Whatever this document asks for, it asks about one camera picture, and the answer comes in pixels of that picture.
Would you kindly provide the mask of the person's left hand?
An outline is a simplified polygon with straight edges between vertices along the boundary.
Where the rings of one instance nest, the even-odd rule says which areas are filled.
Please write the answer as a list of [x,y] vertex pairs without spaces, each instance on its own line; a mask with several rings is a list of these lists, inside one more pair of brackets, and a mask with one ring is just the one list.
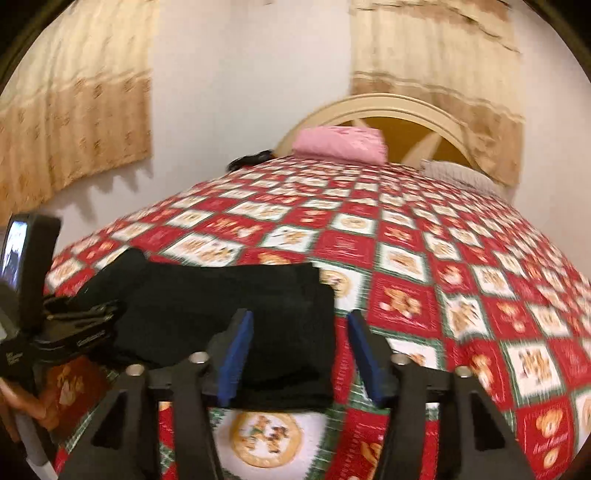
[[13,442],[21,441],[16,425],[17,413],[28,415],[48,431],[59,425],[59,411],[49,396],[37,398],[20,385],[4,378],[0,379],[0,383],[1,421]]

